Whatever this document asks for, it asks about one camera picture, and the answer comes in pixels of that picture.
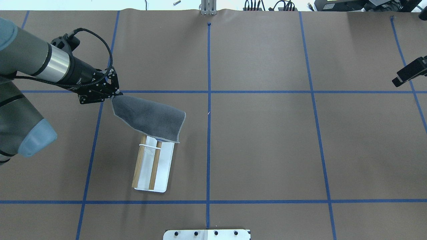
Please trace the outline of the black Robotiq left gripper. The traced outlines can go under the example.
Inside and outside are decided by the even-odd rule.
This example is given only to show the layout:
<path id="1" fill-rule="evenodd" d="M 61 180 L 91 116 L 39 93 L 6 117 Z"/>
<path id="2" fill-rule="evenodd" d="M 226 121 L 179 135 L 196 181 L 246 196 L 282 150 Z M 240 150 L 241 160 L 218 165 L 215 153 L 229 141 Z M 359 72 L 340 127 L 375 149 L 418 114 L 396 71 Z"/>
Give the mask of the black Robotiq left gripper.
<path id="1" fill-rule="evenodd" d="M 79 92 L 80 104 L 104 102 L 105 99 L 120 95 L 118 75 L 114 67 L 102 71 L 76 57 L 70 57 L 65 89 Z"/>

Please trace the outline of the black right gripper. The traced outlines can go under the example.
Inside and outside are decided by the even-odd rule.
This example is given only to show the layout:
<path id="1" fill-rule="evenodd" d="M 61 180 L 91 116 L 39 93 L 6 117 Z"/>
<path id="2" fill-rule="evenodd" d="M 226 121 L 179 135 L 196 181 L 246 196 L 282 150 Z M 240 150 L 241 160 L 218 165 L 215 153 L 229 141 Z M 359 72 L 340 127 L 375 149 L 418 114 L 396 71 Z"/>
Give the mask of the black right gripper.
<path id="1" fill-rule="evenodd" d="M 397 71 L 397 77 L 392 80 L 395 87 L 400 87 L 404 83 L 418 76 L 427 76 L 427 57 L 418 57 Z"/>

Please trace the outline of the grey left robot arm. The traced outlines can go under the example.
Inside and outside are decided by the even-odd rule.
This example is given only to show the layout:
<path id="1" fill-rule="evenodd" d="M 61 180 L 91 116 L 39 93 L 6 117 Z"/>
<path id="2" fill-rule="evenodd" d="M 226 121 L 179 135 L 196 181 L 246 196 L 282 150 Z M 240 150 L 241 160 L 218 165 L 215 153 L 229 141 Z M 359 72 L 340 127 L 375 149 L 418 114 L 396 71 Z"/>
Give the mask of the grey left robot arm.
<path id="1" fill-rule="evenodd" d="M 23 92 L 35 82 L 77 94 L 80 104 L 122 95 L 113 68 L 112 50 L 95 32 L 77 28 L 48 42 L 1 18 L 1 165 L 20 155 L 31 157 L 57 139 L 51 123 Z M 78 33 L 92 34 L 108 52 L 105 70 L 77 58 Z"/>

